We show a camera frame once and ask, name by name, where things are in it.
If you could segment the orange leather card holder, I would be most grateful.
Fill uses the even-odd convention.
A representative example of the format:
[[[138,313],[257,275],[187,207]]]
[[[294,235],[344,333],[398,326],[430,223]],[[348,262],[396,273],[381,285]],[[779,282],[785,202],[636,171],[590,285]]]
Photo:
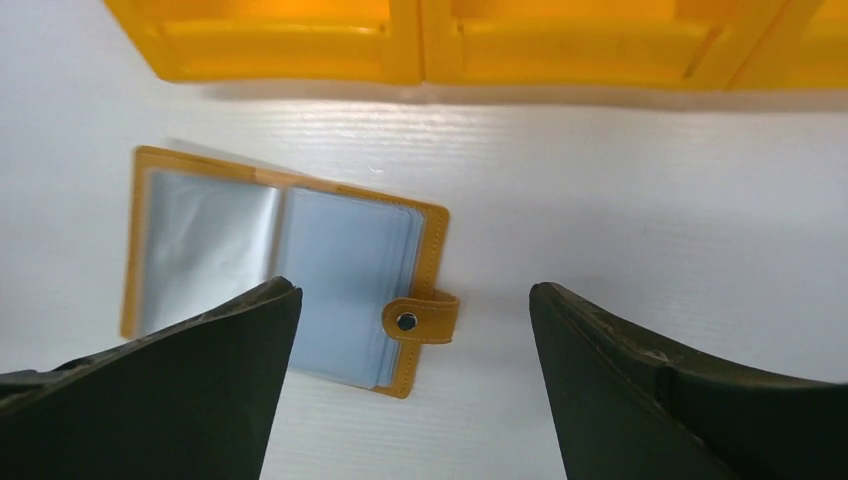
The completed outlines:
[[[449,226],[449,213],[444,207],[306,176],[270,164],[230,162],[151,146],[141,146],[134,153],[126,287],[120,323],[123,337],[134,339],[149,334],[139,326],[141,280],[150,178],[159,171],[274,188],[307,188],[407,207],[421,213],[424,222],[409,291],[390,301],[382,312],[385,333],[399,345],[398,360],[390,383],[385,387],[371,389],[340,383],[294,369],[289,358],[291,369],[328,381],[405,398],[414,383],[421,347],[425,344],[446,344],[452,340],[459,301],[456,296],[436,287]]]

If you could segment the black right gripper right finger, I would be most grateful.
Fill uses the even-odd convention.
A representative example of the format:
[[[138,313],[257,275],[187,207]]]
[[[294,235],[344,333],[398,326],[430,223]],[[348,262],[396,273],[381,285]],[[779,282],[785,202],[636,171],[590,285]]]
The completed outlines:
[[[843,479],[847,387],[734,363],[552,282],[529,313],[571,479]]]

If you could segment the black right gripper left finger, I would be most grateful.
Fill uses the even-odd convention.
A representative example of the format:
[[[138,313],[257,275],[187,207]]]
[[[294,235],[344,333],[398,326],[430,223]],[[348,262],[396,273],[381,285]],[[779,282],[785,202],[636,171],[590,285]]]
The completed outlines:
[[[256,479],[303,292],[282,277],[49,371],[1,377],[5,479]]]

